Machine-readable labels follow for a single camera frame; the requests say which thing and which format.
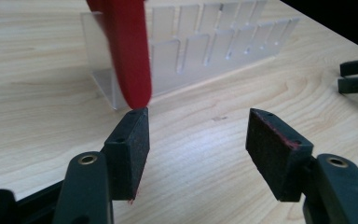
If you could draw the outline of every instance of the wooden table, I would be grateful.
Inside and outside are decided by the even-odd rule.
[[[88,68],[83,1],[0,0],[0,189],[21,199],[100,150],[129,109],[114,111]],[[264,16],[300,15],[278,0]],[[302,203],[279,203],[245,149],[249,109],[275,113],[313,155],[358,165],[358,94],[337,93],[339,64],[358,46],[302,16],[281,53],[149,104],[151,149],[133,204],[116,223],[304,223]]]

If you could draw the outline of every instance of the red residue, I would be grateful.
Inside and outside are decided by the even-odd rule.
[[[278,132],[278,130],[274,126],[272,126],[267,120],[264,120],[264,121],[265,121],[264,123],[267,124],[268,127],[279,136],[279,138],[283,141],[283,143],[285,145],[289,146],[293,150],[297,150],[299,148],[300,144],[298,141],[292,141],[291,139],[288,139],[282,133]]]

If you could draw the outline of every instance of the clear plastic container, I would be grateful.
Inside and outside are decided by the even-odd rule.
[[[153,96],[225,74],[279,53],[299,18],[258,22],[267,1],[146,6]],[[108,43],[97,23],[101,13],[82,13],[89,66],[114,109],[126,106]]]

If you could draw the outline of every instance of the red stick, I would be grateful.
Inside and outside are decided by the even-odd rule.
[[[147,106],[151,76],[143,0],[88,0],[91,11],[103,13],[118,84],[132,108]]]

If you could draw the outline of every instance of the plastic compartment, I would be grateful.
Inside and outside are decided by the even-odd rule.
[[[153,96],[272,57],[299,18],[257,22],[266,1],[147,6]],[[111,106],[126,106],[111,64],[100,13],[82,13],[93,77]]]

